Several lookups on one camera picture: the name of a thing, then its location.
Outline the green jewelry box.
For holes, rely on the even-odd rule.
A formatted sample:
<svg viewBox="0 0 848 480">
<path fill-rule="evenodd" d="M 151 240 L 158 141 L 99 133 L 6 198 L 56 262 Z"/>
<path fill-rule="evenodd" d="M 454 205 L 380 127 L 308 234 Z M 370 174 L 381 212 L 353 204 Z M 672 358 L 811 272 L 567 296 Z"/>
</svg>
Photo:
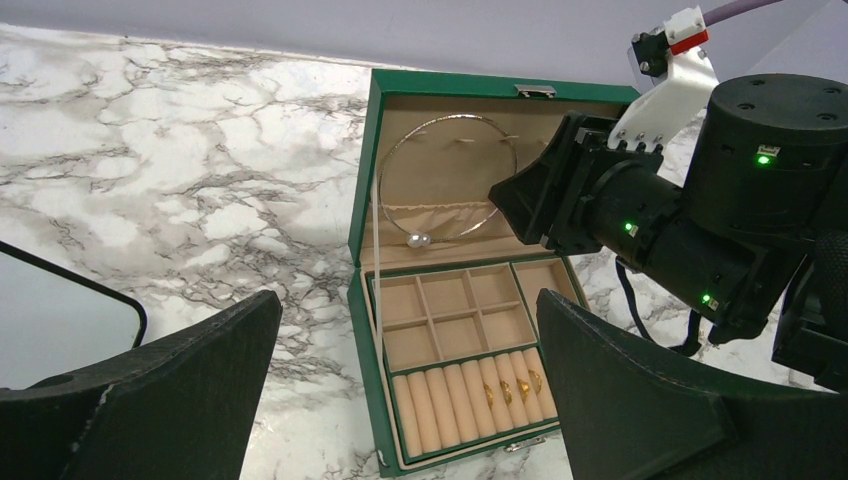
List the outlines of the green jewelry box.
<svg viewBox="0 0 848 480">
<path fill-rule="evenodd" d="M 396 478 L 556 430 L 536 320 L 580 306 L 571 263 L 524 245 L 490 188 L 571 111 L 618 117 L 629 86 L 376 69 L 348 246 L 348 292 L 378 468 Z"/>
</svg>

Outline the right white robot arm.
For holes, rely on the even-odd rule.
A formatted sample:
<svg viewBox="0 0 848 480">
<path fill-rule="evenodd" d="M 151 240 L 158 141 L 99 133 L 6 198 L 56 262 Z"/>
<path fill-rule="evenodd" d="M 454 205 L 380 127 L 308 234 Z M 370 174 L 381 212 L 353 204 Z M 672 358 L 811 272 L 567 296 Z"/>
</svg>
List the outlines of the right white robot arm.
<svg viewBox="0 0 848 480">
<path fill-rule="evenodd" d="M 775 305 L 772 358 L 847 389 L 847 87 L 770 73 L 710 94 L 685 181 L 658 171 L 663 145 L 622 120 L 568 113 L 537 160 L 492 186 L 516 237 L 561 257 L 602 248 L 646 275 L 720 345 L 759 336 Z"/>
</svg>

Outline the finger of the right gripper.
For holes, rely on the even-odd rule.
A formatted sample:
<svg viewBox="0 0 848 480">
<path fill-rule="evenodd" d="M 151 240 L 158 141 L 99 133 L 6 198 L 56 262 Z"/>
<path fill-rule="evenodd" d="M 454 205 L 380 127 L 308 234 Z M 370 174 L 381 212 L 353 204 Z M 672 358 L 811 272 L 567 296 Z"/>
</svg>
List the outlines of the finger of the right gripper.
<svg viewBox="0 0 848 480">
<path fill-rule="evenodd" d="M 582 118 L 577 112 L 566 114 L 535 161 L 489 190 L 488 199 L 524 245 L 539 244 L 554 221 L 563 196 L 560 183 Z"/>
</svg>

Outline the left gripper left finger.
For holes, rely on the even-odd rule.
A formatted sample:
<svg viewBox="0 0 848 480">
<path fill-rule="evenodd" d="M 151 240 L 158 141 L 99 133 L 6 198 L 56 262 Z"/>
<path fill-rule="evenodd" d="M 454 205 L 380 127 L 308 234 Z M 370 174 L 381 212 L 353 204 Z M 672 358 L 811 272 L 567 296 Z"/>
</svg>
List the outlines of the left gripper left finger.
<svg viewBox="0 0 848 480">
<path fill-rule="evenodd" d="M 5 479 L 236 479 L 282 316 L 260 291 L 176 333 L 1 392 Z"/>
</svg>

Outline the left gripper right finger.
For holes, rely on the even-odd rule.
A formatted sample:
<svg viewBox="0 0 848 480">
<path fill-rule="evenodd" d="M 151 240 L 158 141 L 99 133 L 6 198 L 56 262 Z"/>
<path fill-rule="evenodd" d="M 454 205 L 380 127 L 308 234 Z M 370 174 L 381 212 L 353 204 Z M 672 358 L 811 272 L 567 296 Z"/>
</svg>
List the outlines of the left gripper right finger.
<svg viewBox="0 0 848 480">
<path fill-rule="evenodd" d="M 551 290 L 546 375 L 577 479 L 843 479 L 847 398 L 686 358 Z"/>
</svg>

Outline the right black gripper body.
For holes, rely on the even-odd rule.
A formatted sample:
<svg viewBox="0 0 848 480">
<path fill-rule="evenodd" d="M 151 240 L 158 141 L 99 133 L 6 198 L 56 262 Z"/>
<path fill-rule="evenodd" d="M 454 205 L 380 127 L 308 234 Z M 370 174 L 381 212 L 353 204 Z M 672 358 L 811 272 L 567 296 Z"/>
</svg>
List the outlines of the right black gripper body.
<svg viewBox="0 0 848 480">
<path fill-rule="evenodd" d="M 658 175 L 663 148 L 626 142 L 609 147 L 612 118 L 568 113 L 555 134 L 558 148 L 547 162 L 552 184 L 545 192 L 549 224 L 540 244 L 558 255 L 645 255 L 680 212 L 682 188 Z"/>
</svg>

